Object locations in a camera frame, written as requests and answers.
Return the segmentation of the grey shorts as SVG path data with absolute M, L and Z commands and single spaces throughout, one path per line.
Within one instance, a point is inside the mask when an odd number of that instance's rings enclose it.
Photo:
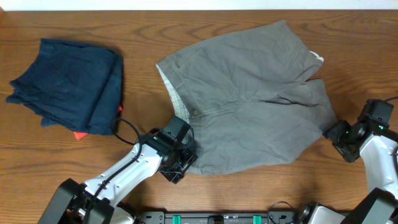
M 190 45 L 157 62 L 175 114 L 193 128 L 189 172 L 289 164 L 336 120 L 323 58 L 285 21 Z

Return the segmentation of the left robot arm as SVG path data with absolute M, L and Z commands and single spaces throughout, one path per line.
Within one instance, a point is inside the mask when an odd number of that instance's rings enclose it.
M 134 223 L 120 201 L 143 180 L 160 172 L 176 184 L 197 160 L 188 147 L 168 135 L 140 136 L 131 152 L 93 179 L 64 181 L 55 191 L 40 223 Z

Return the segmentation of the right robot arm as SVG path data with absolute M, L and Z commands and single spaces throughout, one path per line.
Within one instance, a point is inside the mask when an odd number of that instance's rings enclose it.
M 296 223 L 397 223 L 397 133 L 389 129 L 393 109 L 390 99 L 368 99 L 355 124 L 340 120 L 324 133 L 346 162 L 363 160 L 369 193 L 349 213 L 309 204 Z

